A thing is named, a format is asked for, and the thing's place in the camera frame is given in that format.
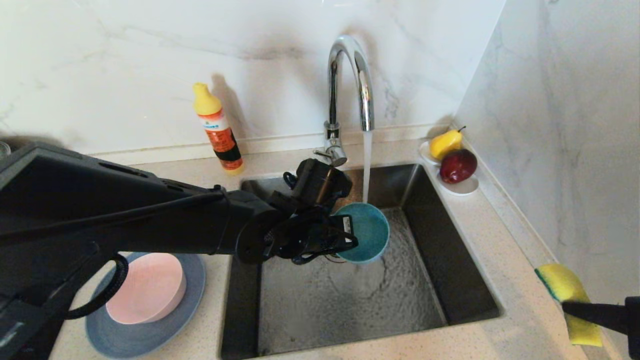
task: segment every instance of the marble wall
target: marble wall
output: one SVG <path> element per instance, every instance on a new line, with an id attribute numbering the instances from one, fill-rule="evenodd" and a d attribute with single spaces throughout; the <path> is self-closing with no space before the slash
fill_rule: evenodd
<path id="1" fill-rule="evenodd" d="M 639 14 L 637 0 L 508 0 L 456 114 L 595 302 L 640 293 Z"/>
<path id="2" fill-rule="evenodd" d="M 321 133 L 341 33 L 369 57 L 378 127 L 434 124 L 458 109 L 504 1 L 2 1 L 0 137 L 90 154 L 206 143 L 195 81 L 238 138 Z"/>

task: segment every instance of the speckled countertop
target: speckled countertop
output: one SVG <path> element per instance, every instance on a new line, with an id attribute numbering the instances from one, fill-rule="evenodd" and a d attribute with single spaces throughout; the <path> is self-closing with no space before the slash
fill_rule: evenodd
<path id="1" fill-rule="evenodd" d="M 417 153 L 420 143 L 420 140 L 376 143 L 372 164 L 422 163 L 434 181 L 436 169 L 424 163 Z M 349 145 L 345 148 L 349 163 L 344 168 L 362 167 L 362 146 Z M 244 157 L 246 170 L 239 177 L 226 176 L 216 158 L 137 167 L 159 177 L 203 187 L 221 184 L 228 190 L 235 190 L 242 179 L 280 176 L 283 171 L 295 170 L 298 163 L 308 157 L 311 157 L 309 150 L 251 154 Z M 533 272 L 531 257 L 539 257 L 544 250 L 534 242 L 516 242 L 509 231 L 512 227 L 508 228 L 499 216 L 502 209 L 494 209 L 486 196 L 496 191 L 482 174 L 482 165 L 478 171 L 481 182 L 484 182 L 481 191 L 457 197 L 444 193 L 439 186 L 436 189 L 493 291 L 502 310 L 500 317 L 263 359 L 587 359 L 582 348 L 569 344 L 562 312 Z M 204 260 L 207 284 L 196 315 L 178 336 L 142 359 L 220 357 L 230 257 L 204 256 Z M 107 270 L 105 266 L 79 291 L 74 307 L 89 299 Z M 589 350 L 588 354 L 592 359 L 621 358 L 610 349 Z M 84 320 L 72 320 L 63 325 L 51 359 L 103 357 L 89 344 Z"/>

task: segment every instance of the backsplash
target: backsplash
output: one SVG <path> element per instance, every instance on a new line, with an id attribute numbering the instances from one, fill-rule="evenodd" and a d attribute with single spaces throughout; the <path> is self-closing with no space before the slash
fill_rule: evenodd
<path id="1" fill-rule="evenodd" d="M 238 138 L 319 134 L 341 33 L 367 53 L 378 128 L 435 124 L 458 109 L 503 4 L 3 1 L 0 136 L 88 154 L 207 143 L 195 81 L 213 86 Z M 353 76 L 343 74 L 339 116 L 354 129 Z"/>
<path id="2" fill-rule="evenodd" d="M 640 292 L 638 13 L 636 0 L 508 0 L 456 115 L 594 302 Z"/>

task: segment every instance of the pink plate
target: pink plate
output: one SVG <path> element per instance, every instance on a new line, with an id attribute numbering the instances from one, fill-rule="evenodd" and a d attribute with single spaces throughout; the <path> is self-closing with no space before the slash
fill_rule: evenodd
<path id="1" fill-rule="evenodd" d="M 122 287 L 107 302 L 107 313 L 124 325 L 154 322 L 180 304 L 186 288 L 187 279 L 175 256 L 147 254 L 129 264 Z"/>

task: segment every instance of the sink basin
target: sink basin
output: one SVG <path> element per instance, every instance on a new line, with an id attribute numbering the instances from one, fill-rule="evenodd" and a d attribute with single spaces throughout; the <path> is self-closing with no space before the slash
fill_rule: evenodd
<path id="1" fill-rule="evenodd" d="M 338 209 L 362 200 L 362 170 L 347 170 L 353 189 Z M 266 199 L 290 193 L 281 178 L 249 180 L 243 190 Z M 369 202 L 382 209 L 390 241 L 368 265 L 317 258 L 307 265 L 273 258 L 234 259 L 221 357 L 248 359 L 425 331 L 495 318 L 499 308 L 424 168 L 371 169 Z"/>

